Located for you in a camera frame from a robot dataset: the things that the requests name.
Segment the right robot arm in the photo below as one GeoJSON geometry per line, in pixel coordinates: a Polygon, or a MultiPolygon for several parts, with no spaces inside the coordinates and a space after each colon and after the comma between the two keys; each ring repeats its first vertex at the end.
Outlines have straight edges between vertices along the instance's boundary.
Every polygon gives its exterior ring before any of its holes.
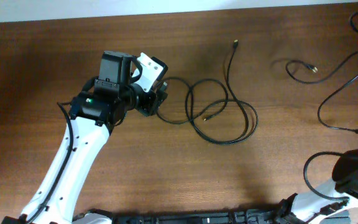
{"type": "MultiPolygon", "coordinates": [[[[350,54],[330,75],[318,81],[306,82],[299,80],[287,69],[290,64],[299,63],[308,70],[317,72],[318,69],[310,63],[301,60],[290,60],[285,65],[285,69],[289,76],[297,82],[307,85],[317,84],[331,77],[336,73],[336,70],[341,68],[356,54],[358,54],[358,51],[350,54]]],[[[358,129],[331,126],[321,119],[321,109],[323,105],[357,78],[358,74],[330,94],[319,105],[317,112],[318,121],[326,128],[358,134],[358,129]]],[[[280,202],[280,207],[274,211],[256,213],[257,215],[253,216],[257,216],[257,223],[322,223],[325,221],[328,221],[328,223],[341,223],[348,221],[348,218],[333,217],[349,209],[358,208],[358,149],[343,153],[323,151],[313,154],[304,164],[303,178],[306,186],[310,190],[309,192],[293,194],[289,198],[283,199],[280,202]],[[319,156],[338,156],[339,160],[334,166],[331,178],[314,188],[308,179],[308,168],[312,160],[319,156]]]]}

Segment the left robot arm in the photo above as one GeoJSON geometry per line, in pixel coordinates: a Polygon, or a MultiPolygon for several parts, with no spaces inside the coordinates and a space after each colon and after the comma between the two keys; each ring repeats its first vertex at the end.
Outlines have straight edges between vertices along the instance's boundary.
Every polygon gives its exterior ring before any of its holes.
{"type": "Polygon", "coordinates": [[[153,115],[165,100],[163,81],[136,81],[124,85],[122,97],[111,93],[89,92],[103,81],[94,77],[70,102],[70,111],[64,111],[67,122],[65,136],[38,192],[25,206],[19,218],[4,217],[2,224],[71,224],[113,223],[111,212],[91,209],[74,214],[83,184],[96,156],[107,143],[115,126],[120,125],[126,113],[133,108],[146,116],[153,115]]]}

